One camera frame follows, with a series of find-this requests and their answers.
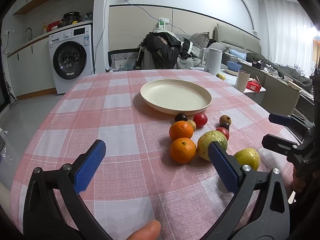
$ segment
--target blue bowl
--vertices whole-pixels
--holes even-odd
[[[234,72],[238,72],[241,69],[241,65],[228,61],[227,62],[227,66],[228,66],[228,70],[234,71]]]

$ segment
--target tangerine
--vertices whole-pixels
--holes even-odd
[[[170,146],[171,158],[180,164],[190,162],[196,155],[196,145],[189,138],[178,138]]]
[[[172,140],[178,138],[191,138],[193,136],[192,125],[186,121],[175,122],[169,129],[169,135]]]

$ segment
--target red tomato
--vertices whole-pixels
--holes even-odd
[[[195,117],[193,118],[193,121],[196,123],[197,128],[201,128],[206,125],[208,118],[205,114],[199,113],[195,115]]]
[[[219,127],[216,129],[216,131],[222,132],[225,135],[225,137],[227,138],[227,140],[229,140],[229,132],[226,128]]]

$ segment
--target kitchen faucet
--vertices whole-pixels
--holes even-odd
[[[31,32],[31,37],[29,38],[29,41],[30,41],[30,40],[32,40],[32,29],[31,29],[31,28],[27,28],[27,29],[26,29],[26,32],[27,32],[28,30],[30,30],[30,32]]]

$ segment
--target metal screw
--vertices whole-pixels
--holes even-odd
[[[251,171],[251,167],[250,167],[248,164],[243,165],[243,166],[242,166],[242,169],[243,169],[244,171]]]
[[[36,168],[33,170],[33,173],[39,173],[40,171],[41,171],[41,168],[36,167]]]
[[[274,174],[280,174],[280,170],[278,168],[274,168],[272,171]]]
[[[64,164],[64,165],[62,166],[62,169],[63,169],[64,171],[68,171],[68,170],[70,170],[70,168],[71,168],[71,164],[69,164],[69,163]]]

